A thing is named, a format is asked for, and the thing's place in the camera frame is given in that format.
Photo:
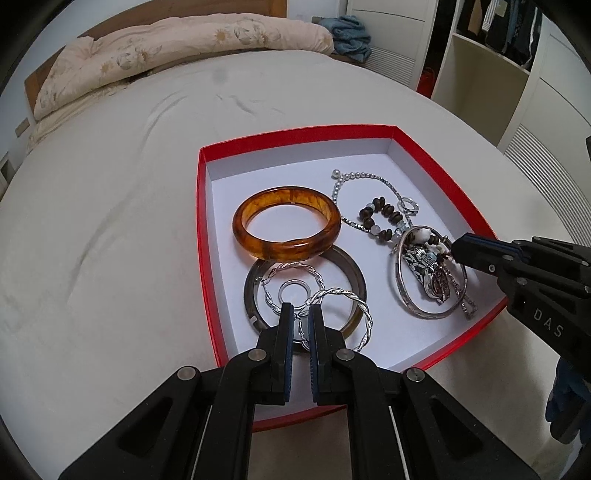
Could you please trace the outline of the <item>blue gloved right hand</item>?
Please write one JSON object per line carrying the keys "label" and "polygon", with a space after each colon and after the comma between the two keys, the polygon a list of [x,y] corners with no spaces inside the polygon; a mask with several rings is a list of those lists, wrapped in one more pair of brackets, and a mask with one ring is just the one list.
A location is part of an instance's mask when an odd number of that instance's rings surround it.
{"label": "blue gloved right hand", "polygon": [[563,358],[556,367],[545,418],[555,440],[568,444],[579,436],[583,445],[590,441],[590,383]]}

